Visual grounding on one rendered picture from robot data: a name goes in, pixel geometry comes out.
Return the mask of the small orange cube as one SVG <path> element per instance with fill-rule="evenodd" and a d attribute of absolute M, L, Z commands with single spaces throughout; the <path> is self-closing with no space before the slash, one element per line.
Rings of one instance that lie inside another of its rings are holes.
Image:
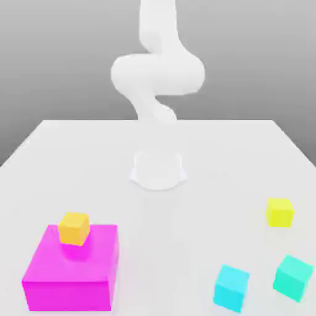
<path fill-rule="evenodd" d="M 62 244 L 82 246 L 89 235 L 88 214 L 67 212 L 58 224 Z"/>

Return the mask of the small turquoise cube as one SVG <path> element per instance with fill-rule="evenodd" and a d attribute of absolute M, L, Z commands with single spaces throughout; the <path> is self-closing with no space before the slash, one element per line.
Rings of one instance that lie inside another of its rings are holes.
<path fill-rule="evenodd" d="M 276 270 L 273 289 L 296 302 L 301 302 L 313 272 L 313 265 L 287 255 Z"/>

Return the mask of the small yellow cube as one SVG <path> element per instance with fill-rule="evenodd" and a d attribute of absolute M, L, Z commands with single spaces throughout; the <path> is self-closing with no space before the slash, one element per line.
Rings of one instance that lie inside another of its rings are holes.
<path fill-rule="evenodd" d="M 294 209 L 289 199 L 270 197 L 267 199 L 265 215 L 270 227 L 290 228 Z"/>

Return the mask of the large magenta box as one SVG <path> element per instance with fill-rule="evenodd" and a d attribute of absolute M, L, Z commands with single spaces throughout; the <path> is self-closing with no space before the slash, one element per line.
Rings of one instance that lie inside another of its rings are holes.
<path fill-rule="evenodd" d="M 90 226 L 82 246 L 48 225 L 22 278 L 30 311 L 110 311 L 119 262 L 117 225 Z"/>

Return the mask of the small cyan cube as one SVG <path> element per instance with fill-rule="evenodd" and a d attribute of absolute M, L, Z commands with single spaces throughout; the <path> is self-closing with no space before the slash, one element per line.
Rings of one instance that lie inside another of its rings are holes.
<path fill-rule="evenodd" d="M 241 313 L 250 273 L 222 265 L 215 281 L 213 302 L 228 310 Z"/>

